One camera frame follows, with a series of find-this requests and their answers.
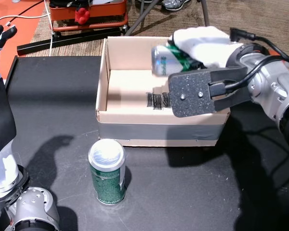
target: white cable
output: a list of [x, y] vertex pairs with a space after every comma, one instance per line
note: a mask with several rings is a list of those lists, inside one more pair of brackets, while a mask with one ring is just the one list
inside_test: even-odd
[[50, 18], [50, 13], [48, 11], [46, 0], [44, 0], [44, 4], [45, 4], [46, 12], [47, 12], [47, 15], [48, 15], [49, 23], [50, 23], [50, 29], [52, 30], [52, 36], [51, 36], [51, 39], [50, 39], [50, 48], [49, 48], [49, 56], [51, 56], [52, 55], [52, 47], [53, 47], [53, 24], [52, 24], [52, 19]]
[[3, 18], [26, 18], [26, 19], [31, 19], [31, 18], [42, 18], [42, 17], [46, 17], [47, 14], [44, 14], [44, 15], [41, 15], [41, 16], [21, 16], [21, 15], [7, 15], [7, 16], [3, 16], [0, 18], [3, 19]]

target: cardboard box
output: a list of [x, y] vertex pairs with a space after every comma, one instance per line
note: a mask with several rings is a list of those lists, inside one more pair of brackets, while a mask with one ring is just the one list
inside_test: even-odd
[[152, 106], [152, 94], [165, 100], [167, 77], [151, 72], [151, 49], [161, 37], [109, 37], [104, 40], [96, 99], [100, 139], [124, 146], [214, 146], [230, 110], [177, 118], [164, 104]]

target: black bracket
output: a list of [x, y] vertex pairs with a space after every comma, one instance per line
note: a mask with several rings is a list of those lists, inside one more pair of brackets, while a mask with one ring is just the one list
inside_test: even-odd
[[246, 67], [203, 69], [172, 74], [168, 78], [173, 114], [177, 117], [214, 113], [249, 101], [247, 87], [227, 93], [225, 82], [236, 82], [246, 74]]

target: green can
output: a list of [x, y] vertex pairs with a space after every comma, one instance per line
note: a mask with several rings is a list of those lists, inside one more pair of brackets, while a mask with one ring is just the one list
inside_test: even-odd
[[97, 199], [105, 205], [114, 205], [125, 196], [124, 148], [112, 139], [96, 142], [89, 151], [89, 162]]
[[169, 76], [183, 71], [197, 70], [202, 63], [192, 59], [188, 54], [176, 46], [156, 46], [151, 50], [152, 74], [156, 76]]

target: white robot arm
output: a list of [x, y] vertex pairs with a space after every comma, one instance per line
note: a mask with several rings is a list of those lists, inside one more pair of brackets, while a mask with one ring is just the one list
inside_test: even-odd
[[[14, 26], [7, 31], [0, 26], [0, 50], [16, 32]], [[15, 121], [0, 76], [0, 231], [10, 224], [14, 231], [59, 231], [52, 195], [46, 189], [29, 187], [27, 171], [13, 157], [15, 136]]]
[[[257, 43], [238, 43], [241, 38], [264, 41], [280, 55], [271, 56]], [[170, 42], [207, 67], [169, 76], [176, 116], [213, 113], [253, 101], [289, 144], [289, 56], [268, 39], [236, 28], [230, 29], [230, 36], [212, 26], [178, 30]]]

